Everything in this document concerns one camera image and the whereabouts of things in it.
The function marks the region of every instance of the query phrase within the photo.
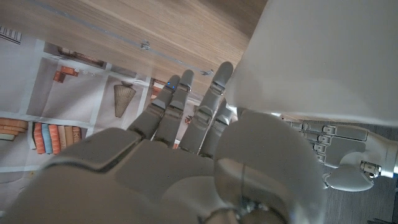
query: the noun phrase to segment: beige lampshade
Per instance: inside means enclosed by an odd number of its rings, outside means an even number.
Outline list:
[[[114,88],[114,115],[121,118],[129,106],[136,91],[131,88],[132,84],[122,81],[122,85],[115,85]]]

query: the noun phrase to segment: metal screw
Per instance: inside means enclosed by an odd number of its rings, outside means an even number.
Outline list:
[[[214,74],[214,71],[213,71],[213,69],[210,69],[210,70],[207,71],[207,72],[201,71],[200,73],[201,73],[202,75],[204,75],[204,76],[208,76],[208,75],[213,75],[213,74]]]
[[[149,50],[150,49],[150,44],[149,44],[148,40],[142,40],[141,49],[143,49],[143,50]]]

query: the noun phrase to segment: red book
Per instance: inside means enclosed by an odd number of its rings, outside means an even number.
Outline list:
[[[51,137],[52,153],[58,154],[61,151],[61,145],[60,145],[60,135],[58,133],[57,125],[50,124],[49,131]]]
[[[36,143],[36,151],[38,154],[45,153],[44,140],[42,135],[42,123],[35,123],[35,129],[33,130],[33,137]]]

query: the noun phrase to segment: gray floor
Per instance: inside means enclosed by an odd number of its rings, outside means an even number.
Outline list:
[[[398,141],[398,128],[368,124],[351,125],[367,128],[385,138]],[[325,172],[330,170],[331,168],[324,167]],[[366,224],[367,220],[373,220],[373,218],[391,222],[396,183],[396,178],[379,177],[375,180],[374,187],[364,192],[342,192],[340,190],[327,189],[328,201],[325,223]]]

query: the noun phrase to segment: white panel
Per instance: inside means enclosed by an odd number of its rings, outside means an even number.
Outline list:
[[[230,105],[398,125],[398,1],[268,1]]]

